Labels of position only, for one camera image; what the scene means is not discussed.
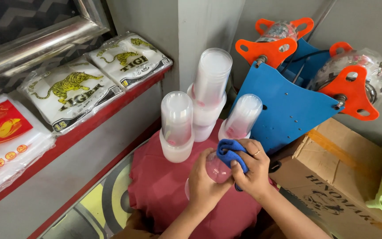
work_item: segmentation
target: clear plastic cup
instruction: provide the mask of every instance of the clear plastic cup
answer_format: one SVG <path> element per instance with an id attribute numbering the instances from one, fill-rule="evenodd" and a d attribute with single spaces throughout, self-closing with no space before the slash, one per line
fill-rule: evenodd
<path id="1" fill-rule="evenodd" d="M 193 104 L 181 91 L 167 94 L 161 103 L 162 136 L 173 147 L 187 144 L 192 135 Z"/>
<path id="2" fill-rule="evenodd" d="M 209 177 L 217 183 L 225 182 L 232 175 L 231 169 L 218 158 L 216 152 L 213 152 L 207 156 L 206 171 L 207 175 L 209 175 Z M 188 179 L 185 182 L 185 195 L 189 200 L 190 192 Z"/>
<path id="3" fill-rule="evenodd" d="M 222 123 L 219 138 L 242 139 L 250 136 L 251 128 L 262 111 L 262 101 L 253 94 L 241 96 L 230 116 Z"/>
<path id="4" fill-rule="evenodd" d="M 198 106 L 216 108 L 222 102 L 232 57 L 220 48 L 209 48 L 200 57 L 192 97 Z"/>

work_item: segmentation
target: stainless steel frame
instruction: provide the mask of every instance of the stainless steel frame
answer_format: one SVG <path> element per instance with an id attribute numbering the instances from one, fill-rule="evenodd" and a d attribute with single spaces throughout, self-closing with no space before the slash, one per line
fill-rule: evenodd
<path id="1" fill-rule="evenodd" d="M 9 78 L 110 30 L 100 0 L 75 0 L 80 16 L 0 46 L 0 79 Z"/>

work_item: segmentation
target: printed label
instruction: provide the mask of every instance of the printed label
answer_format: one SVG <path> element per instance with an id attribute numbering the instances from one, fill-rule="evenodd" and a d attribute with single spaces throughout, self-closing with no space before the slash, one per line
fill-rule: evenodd
<path id="1" fill-rule="evenodd" d="M 16 138 L 32 128 L 10 101 L 0 103 L 0 143 Z"/>

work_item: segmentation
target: yellow tiger illustration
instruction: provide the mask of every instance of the yellow tiger illustration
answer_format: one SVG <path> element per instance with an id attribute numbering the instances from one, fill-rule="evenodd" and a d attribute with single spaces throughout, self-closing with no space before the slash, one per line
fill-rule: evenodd
<path id="1" fill-rule="evenodd" d="M 59 102 L 65 104 L 67 99 L 67 91 L 70 90 L 89 90 L 89 87 L 81 85 L 82 81 L 87 79 L 100 79 L 103 76 L 95 77 L 93 75 L 86 74 L 85 72 L 73 72 L 70 75 L 68 75 L 65 79 L 60 80 L 59 82 L 56 82 L 51 88 L 48 90 L 48 95 L 45 97 L 40 97 L 37 93 L 32 93 L 32 95 L 35 95 L 38 99 L 47 99 L 50 94 L 51 90 L 53 91 L 54 95 L 60 97 Z"/>
<path id="2" fill-rule="evenodd" d="M 156 47 L 154 47 L 154 46 L 151 45 L 150 43 L 145 42 L 145 41 L 143 41 L 143 40 L 141 40 L 141 39 L 139 39 L 139 38 L 131 38 L 131 43 L 134 44 L 134 45 L 137 45 L 137 46 L 143 44 L 143 45 L 145 45 L 145 46 L 150 47 L 151 50 L 157 52 Z"/>
<path id="3" fill-rule="evenodd" d="M 106 60 L 106 58 L 104 58 L 104 57 L 100 57 L 100 59 L 104 59 L 104 61 L 106 61 L 107 63 L 111 63 L 111 62 L 113 62 L 113 61 L 117 58 L 117 59 L 120 61 L 120 64 L 121 64 L 122 66 L 126 66 L 126 59 L 127 59 L 128 57 L 133 57 L 133 56 L 138 56 L 138 53 L 135 53 L 135 52 L 124 52 L 124 53 L 120 53 L 120 54 L 115 55 L 115 56 L 113 57 L 113 60 L 110 61 L 110 62 L 108 62 L 108 61 Z"/>

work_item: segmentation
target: stacked plastic cups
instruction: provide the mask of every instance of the stacked plastic cups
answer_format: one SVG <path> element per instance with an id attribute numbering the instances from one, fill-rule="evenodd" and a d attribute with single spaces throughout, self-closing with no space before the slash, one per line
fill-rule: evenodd
<path id="1" fill-rule="evenodd" d="M 161 103 L 162 129 L 159 137 L 167 160 L 183 162 L 191 154 L 194 144 L 193 103 L 181 91 L 167 94 Z"/>
<path id="2" fill-rule="evenodd" d="M 230 116 L 220 126 L 218 138 L 248 139 L 254 123 L 262 111 L 262 101 L 253 94 L 241 96 Z"/>
<path id="3" fill-rule="evenodd" d="M 225 106 L 225 87 L 231 67 L 232 57 L 220 48 L 209 48 L 201 54 L 196 78 L 187 91 L 194 106 L 195 142 L 209 138 Z"/>

